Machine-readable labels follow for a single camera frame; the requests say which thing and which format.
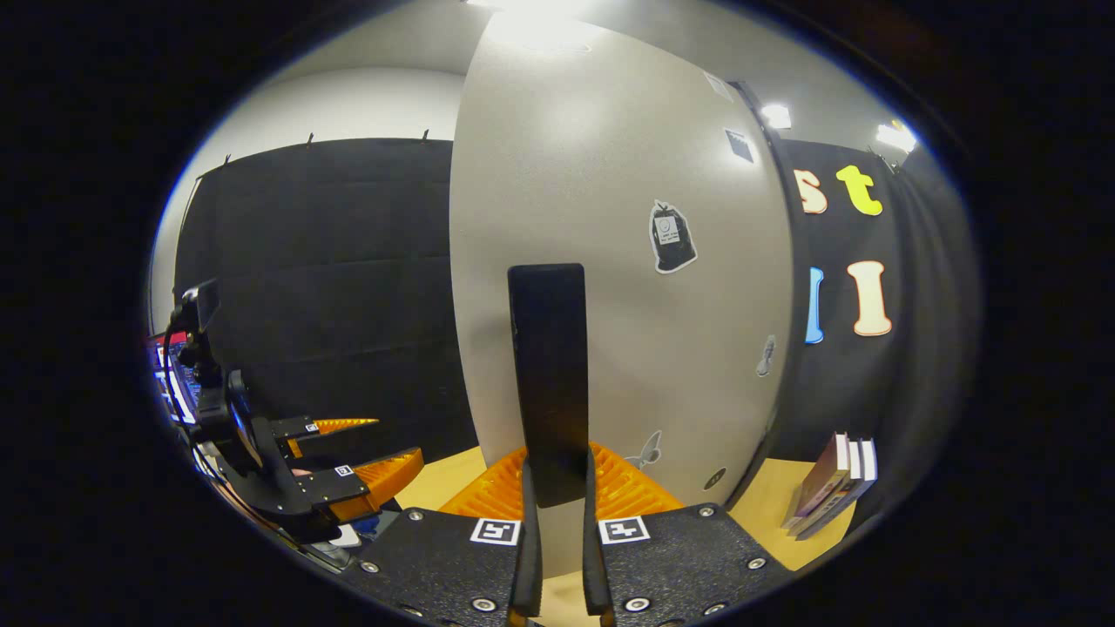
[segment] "ceiling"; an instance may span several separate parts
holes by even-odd
[[[898,116],[862,83],[804,41],[764,20],[705,0],[582,0],[565,16],[661,48],[726,80],[746,81],[763,103],[789,108],[783,137],[905,153],[875,141]],[[324,42],[268,84],[357,67],[465,75],[494,9],[459,0],[414,0]]]

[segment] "curved white wall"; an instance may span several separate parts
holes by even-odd
[[[167,199],[155,241],[151,314],[161,332],[174,309],[178,229],[197,176],[232,160],[304,143],[357,137],[453,139],[465,77],[401,68],[327,71],[269,85],[232,112],[209,136]]]

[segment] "letter cutout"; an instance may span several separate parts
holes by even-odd
[[[805,213],[824,213],[828,209],[828,199],[820,190],[821,181],[817,175],[808,170],[795,170],[794,179],[797,180],[797,193],[802,194]]]
[[[849,165],[836,173],[836,179],[847,185],[847,195],[860,213],[879,215],[883,212],[883,203],[871,200],[871,194],[867,193],[867,187],[873,186],[875,182],[871,176],[861,174],[859,167]]]
[[[805,344],[817,344],[825,339],[825,332],[821,330],[817,312],[817,302],[820,300],[817,297],[821,290],[821,281],[824,278],[825,273],[820,268],[809,268],[809,321],[805,329]]]
[[[847,267],[860,292],[860,319],[852,327],[856,335],[872,337],[891,331],[891,320],[883,309],[883,284],[879,280],[883,270],[878,261],[857,261]]]

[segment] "book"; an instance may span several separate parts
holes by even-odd
[[[813,513],[832,491],[847,476],[847,434],[834,433],[825,450],[813,464],[813,470],[802,480],[802,496],[797,510],[789,520],[783,522],[783,529],[789,529],[796,522],[793,518],[805,518]]]
[[[825,500],[821,502],[820,505],[814,508],[809,515],[803,518],[793,527],[789,528],[791,536],[798,536],[818,520],[821,520],[825,514],[832,511],[840,502],[842,502],[847,494],[851,492],[852,488],[860,482],[863,476],[863,466],[860,463],[860,446],[855,442],[850,442],[847,447],[847,460],[849,460],[849,472],[841,479],[841,482],[836,484],[836,488],[825,496]]]
[[[804,531],[797,534],[798,540],[808,540],[814,533],[821,531],[826,524],[833,521],[836,517],[841,514],[844,510],[855,502],[864,492],[867,491],[875,480],[879,479],[879,464],[875,460],[875,441],[874,440],[861,440],[859,443],[860,448],[860,460],[863,466],[862,476],[855,482],[855,484],[849,490],[849,493],[844,495],[832,509],[830,509],[824,515],[818,518],[813,524],[807,527]]]
[[[802,484],[798,483],[797,485],[794,486],[794,493],[789,495],[789,509],[786,510],[786,518],[784,518],[782,521],[783,529],[789,529],[791,527],[797,524],[798,522],[802,521],[802,519],[805,518],[802,515],[795,515],[795,512],[797,512],[797,502],[801,500],[801,498],[802,498]]]

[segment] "square sticker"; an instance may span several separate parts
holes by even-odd
[[[731,93],[728,91],[728,86],[725,85],[723,80],[720,80],[719,78],[712,76],[707,71],[705,73],[705,78],[708,79],[708,84],[712,86],[714,91],[719,94],[725,100],[728,100],[729,103],[735,103],[735,100],[731,99]]]
[[[650,540],[650,533],[647,532],[647,525],[642,523],[641,515],[600,521],[600,542],[603,544],[620,544],[640,540]]]
[[[518,544],[518,528],[517,520],[482,518],[476,521],[476,529],[473,530],[473,537],[469,540],[485,544],[514,547]]]
[[[752,157],[752,148],[747,145],[747,138],[741,133],[737,133],[730,128],[725,128],[724,133],[728,136],[728,145],[731,146],[731,152],[736,153],[736,156],[755,163],[755,160]]]
[[[672,215],[655,219],[655,232],[658,233],[658,243],[669,244],[681,241],[678,233],[678,220]]]

